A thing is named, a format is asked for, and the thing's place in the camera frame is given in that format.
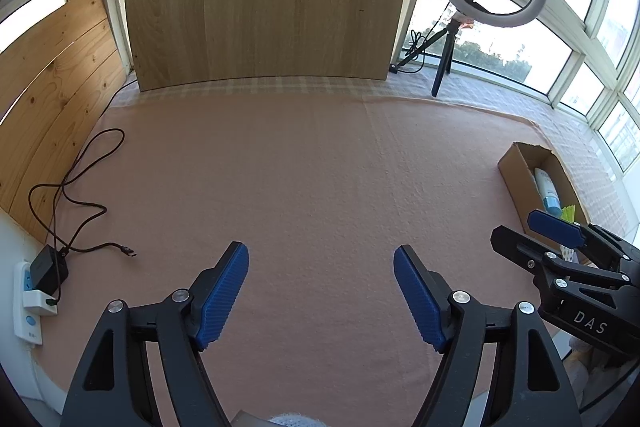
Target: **power strip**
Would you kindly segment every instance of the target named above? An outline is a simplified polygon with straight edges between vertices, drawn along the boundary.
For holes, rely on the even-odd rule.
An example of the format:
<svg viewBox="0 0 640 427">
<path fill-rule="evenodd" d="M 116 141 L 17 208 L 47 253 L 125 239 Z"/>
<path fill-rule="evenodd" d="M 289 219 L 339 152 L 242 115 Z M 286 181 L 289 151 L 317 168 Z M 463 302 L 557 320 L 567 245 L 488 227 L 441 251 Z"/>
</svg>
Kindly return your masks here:
<svg viewBox="0 0 640 427">
<path fill-rule="evenodd" d="M 31 263 L 21 261 L 14 267 L 14 333 L 30 344 L 42 344 L 41 315 L 57 315 L 58 307 L 49 306 L 50 298 L 31 285 Z"/>
</svg>

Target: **metal screw head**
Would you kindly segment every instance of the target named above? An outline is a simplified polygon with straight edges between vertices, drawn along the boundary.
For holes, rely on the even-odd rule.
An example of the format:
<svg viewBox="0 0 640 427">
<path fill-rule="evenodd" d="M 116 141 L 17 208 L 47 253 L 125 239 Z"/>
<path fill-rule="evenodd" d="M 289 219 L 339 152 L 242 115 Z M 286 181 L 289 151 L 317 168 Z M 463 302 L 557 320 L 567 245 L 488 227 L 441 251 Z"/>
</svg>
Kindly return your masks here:
<svg viewBox="0 0 640 427">
<path fill-rule="evenodd" d="M 110 313 L 118 313 L 124 307 L 124 303 L 122 301 L 111 301 L 107 306 L 107 310 Z"/>
<path fill-rule="evenodd" d="M 189 290 L 176 290 L 171 294 L 171 298 L 174 302 L 185 302 L 189 298 Z"/>
<path fill-rule="evenodd" d="M 526 313 L 527 315 L 530 315 L 534 311 L 536 311 L 536 309 L 534 308 L 533 304 L 531 304 L 530 302 L 527 302 L 527 301 L 523 301 L 520 304 L 518 304 L 518 308 L 520 309 L 520 311 L 522 313 Z"/>
<path fill-rule="evenodd" d="M 471 300 L 471 297 L 467 292 L 457 291 L 453 292 L 453 300 L 460 304 L 466 304 Z"/>
</svg>

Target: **wall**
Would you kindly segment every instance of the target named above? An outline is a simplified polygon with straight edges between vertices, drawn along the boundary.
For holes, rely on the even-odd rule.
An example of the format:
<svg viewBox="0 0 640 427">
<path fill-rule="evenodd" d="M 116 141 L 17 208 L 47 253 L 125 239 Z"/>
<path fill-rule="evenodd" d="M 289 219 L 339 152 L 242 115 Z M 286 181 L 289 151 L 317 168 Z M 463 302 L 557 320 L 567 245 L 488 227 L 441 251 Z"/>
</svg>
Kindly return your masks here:
<svg viewBox="0 0 640 427">
<path fill-rule="evenodd" d="M 126 76 L 102 0 L 68 0 L 0 54 L 0 71 L 0 208 L 44 242 L 31 187 L 62 181 Z M 33 193 L 44 223 L 53 193 Z"/>
<path fill-rule="evenodd" d="M 14 266 L 32 261 L 42 245 L 0 209 L 0 363 L 20 396 L 40 399 L 31 347 L 14 335 Z"/>
<path fill-rule="evenodd" d="M 640 216 L 640 162 L 631 165 L 631 168 L 625 172 L 622 182 L 636 214 Z M 636 247 L 640 246 L 640 230 L 638 232 L 634 240 Z"/>
</svg>

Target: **white wall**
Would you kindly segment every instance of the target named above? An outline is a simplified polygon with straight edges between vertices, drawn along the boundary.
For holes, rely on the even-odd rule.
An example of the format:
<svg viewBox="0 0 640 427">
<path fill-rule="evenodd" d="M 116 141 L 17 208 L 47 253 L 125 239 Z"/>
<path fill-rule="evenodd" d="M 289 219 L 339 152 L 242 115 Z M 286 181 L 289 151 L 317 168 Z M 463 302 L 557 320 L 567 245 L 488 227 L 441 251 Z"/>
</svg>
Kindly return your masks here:
<svg viewBox="0 0 640 427">
<path fill-rule="evenodd" d="M 18 394 L 41 399 L 30 344 L 14 335 L 14 266 L 33 261 L 42 245 L 0 209 L 0 363 Z"/>
<path fill-rule="evenodd" d="M 629 171 L 622 172 L 616 157 L 613 156 L 611 149 L 599 132 L 590 130 L 589 136 L 585 135 L 584 138 L 589 142 L 591 148 L 602 163 L 625 211 L 628 223 L 626 230 L 623 232 L 623 238 L 635 244 L 634 239 L 639 231 L 638 225 L 640 225 L 640 219 L 638 217 L 640 216 L 640 168 L 635 173 L 637 183 L 632 181 L 633 174 L 632 178 L 627 180 L 626 177 L 637 167 L 637 164 L 632 166 Z M 628 183 L 632 183 L 637 187 L 635 193 L 629 190 Z"/>
<path fill-rule="evenodd" d="M 640 162 L 635 162 L 623 177 L 626 192 L 633 204 L 636 214 L 640 216 Z"/>
</svg>

